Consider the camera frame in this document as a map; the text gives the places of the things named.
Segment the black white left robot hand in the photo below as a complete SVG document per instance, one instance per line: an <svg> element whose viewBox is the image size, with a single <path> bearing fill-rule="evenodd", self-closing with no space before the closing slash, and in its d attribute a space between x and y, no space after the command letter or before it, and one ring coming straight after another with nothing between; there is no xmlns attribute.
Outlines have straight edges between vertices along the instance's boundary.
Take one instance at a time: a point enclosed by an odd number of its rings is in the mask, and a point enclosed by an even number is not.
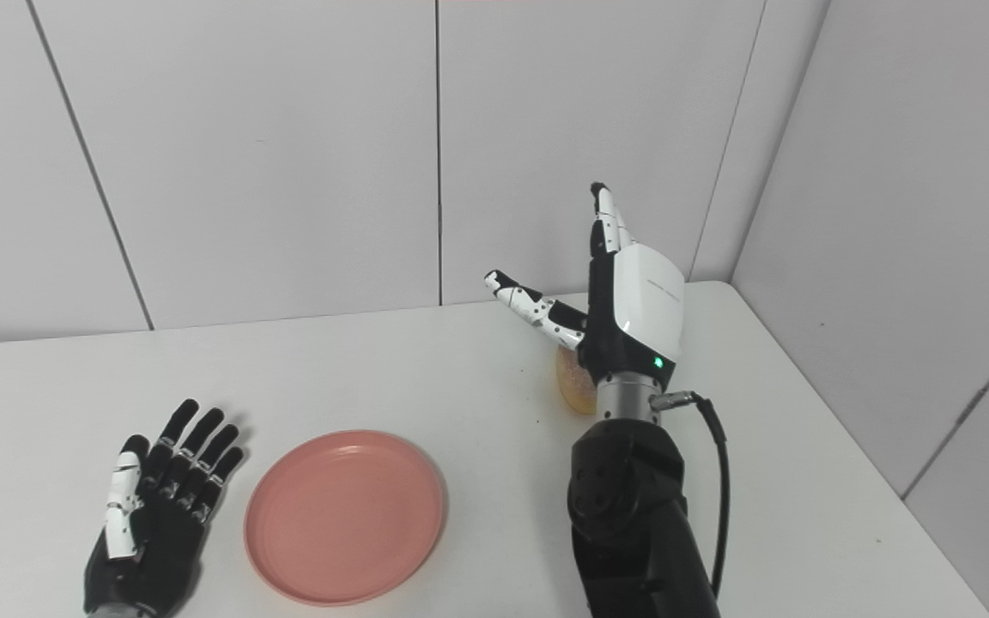
<svg viewBox="0 0 989 618"><path fill-rule="evenodd" d="M125 440L83 575L87 617L173 617L196 585L209 523L245 453L219 408L186 399L156 439Z"/></svg>

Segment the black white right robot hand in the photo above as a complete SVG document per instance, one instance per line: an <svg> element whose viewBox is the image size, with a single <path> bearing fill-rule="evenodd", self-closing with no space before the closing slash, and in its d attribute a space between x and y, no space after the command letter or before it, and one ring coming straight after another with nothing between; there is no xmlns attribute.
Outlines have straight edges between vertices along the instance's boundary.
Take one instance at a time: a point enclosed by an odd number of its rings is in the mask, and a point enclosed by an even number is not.
<svg viewBox="0 0 989 618"><path fill-rule="evenodd" d="M537 331L574 352L593 383L620 374L667 391L682 353L684 276L660 251L629 233L610 188L590 186L587 309L574 309L491 270L484 286Z"/></svg>

